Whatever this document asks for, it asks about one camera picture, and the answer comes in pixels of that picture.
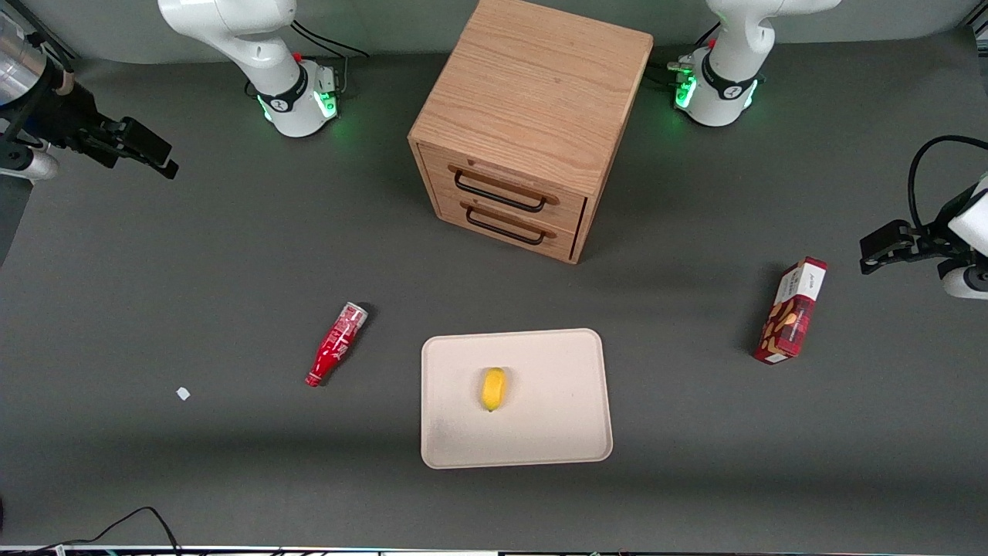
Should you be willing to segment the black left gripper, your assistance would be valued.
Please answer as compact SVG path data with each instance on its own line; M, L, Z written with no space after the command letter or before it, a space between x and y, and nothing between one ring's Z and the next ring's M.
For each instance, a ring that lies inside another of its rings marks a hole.
M916 228L925 246L950 259L975 258L975 194L960 193L944 204L932 221L922 222L916 212ZM909 222L893 219L864 237L861 274L867 276L887 264L885 249L911 249L916 239Z

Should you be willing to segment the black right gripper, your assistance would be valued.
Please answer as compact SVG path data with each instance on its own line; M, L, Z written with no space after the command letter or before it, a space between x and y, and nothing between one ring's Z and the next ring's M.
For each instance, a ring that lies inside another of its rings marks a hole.
M114 120L99 112L94 95L84 86L74 84L70 91L60 94L65 73L46 68L42 74L42 139L54 147L71 149L84 154L105 168L119 161L120 144L166 179L173 180L179 165L170 161L171 145L134 117Z

